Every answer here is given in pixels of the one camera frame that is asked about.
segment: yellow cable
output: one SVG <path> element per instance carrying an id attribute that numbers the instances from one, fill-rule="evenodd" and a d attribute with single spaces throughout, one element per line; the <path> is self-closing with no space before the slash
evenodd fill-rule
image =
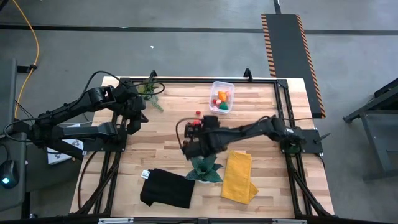
<path id="1" fill-rule="evenodd" d="M 37 52 L 36 52 L 36 59 L 35 59 L 35 62 L 34 62 L 33 64 L 36 65 L 37 59 L 39 58 L 39 52 L 40 52 L 39 41 L 37 40 L 36 33 L 35 33 L 35 31 L 33 30 L 33 27 L 31 26 L 29 20 L 26 18 L 26 16 L 25 16 L 24 12 L 22 11 L 22 9 L 19 7 L 17 1 L 16 1 L 16 0 L 12 0 L 12 1 L 14 2 L 15 6 L 17 6 L 19 12 L 21 12 L 21 14 L 22 14 L 22 16 L 24 17 L 24 19 L 25 19 L 27 25 L 29 26 L 30 30 L 31 30 L 32 33 L 33 33 L 33 37 L 35 38 Z M 22 85 L 22 88 L 21 88 L 21 90 L 20 90 L 20 92 L 19 92 L 19 96 L 18 96 L 18 100 L 17 100 L 18 103 L 19 103 L 19 100 L 21 99 L 22 92 L 24 91 L 25 84 L 27 83 L 27 81 L 28 81 L 28 79 L 30 78 L 30 76 L 33 74 L 33 71 L 34 71 L 34 69 L 30 68 L 30 72 L 29 72 L 28 76 L 26 77 L 26 79 L 25 79 L 25 81 L 24 81 L 24 84 Z M 19 108 L 19 107 L 18 107 L 18 105 L 17 105 L 16 108 L 15 108 L 15 115 L 14 115 L 15 118 L 17 118 L 18 108 Z"/>

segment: red object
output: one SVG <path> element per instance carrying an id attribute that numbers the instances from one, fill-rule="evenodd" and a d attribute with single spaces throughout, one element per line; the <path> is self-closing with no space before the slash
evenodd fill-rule
<path id="1" fill-rule="evenodd" d="M 201 124 L 201 120 L 194 120 L 193 125 Z"/>

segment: white label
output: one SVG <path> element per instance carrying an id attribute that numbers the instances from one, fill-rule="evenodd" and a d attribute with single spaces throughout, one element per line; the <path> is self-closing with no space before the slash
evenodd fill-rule
<path id="1" fill-rule="evenodd" d="M 144 179 L 148 179 L 150 172 L 148 170 L 143 170 L 141 177 Z"/>

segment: black cloth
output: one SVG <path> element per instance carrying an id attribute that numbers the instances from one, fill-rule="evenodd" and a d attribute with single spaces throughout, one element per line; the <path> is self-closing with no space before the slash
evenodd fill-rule
<path id="1" fill-rule="evenodd" d="M 162 169 L 148 170 L 140 194 L 141 202 L 151 206 L 154 202 L 165 203 L 180 208 L 189 208 L 193 192 L 194 180 L 167 172 Z"/>

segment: white paper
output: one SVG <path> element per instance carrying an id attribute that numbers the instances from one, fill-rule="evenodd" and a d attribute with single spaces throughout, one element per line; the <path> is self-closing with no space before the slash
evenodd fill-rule
<path id="1" fill-rule="evenodd" d="M 69 127 L 80 127 L 80 124 L 74 124 L 74 125 L 71 125 Z M 86 151 L 83 151 L 84 145 L 83 145 L 82 141 L 77 140 L 77 139 L 64 139 L 62 141 L 66 142 L 66 143 L 69 143 L 72 146 L 77 147 L 78 149 L 81 149 L 83 155 L 86 154 Z M 56 151 L 54 149 L 51 149 L 51 148 L 47 148 L 47 151 L 48 152 L 58 152 L 58 151 Z M 71 158 L 72 158 L 71 156 L 68 156 L 68 155 L 63 154 L 63 153 L 57 153 L 57 154 L 47 153 L 47 161 L 48 161 L 48 164 L 50 164 L 50 165 L 54 165 L 54 164 L 57 164 L 59 162 L 71 159 Z"/>

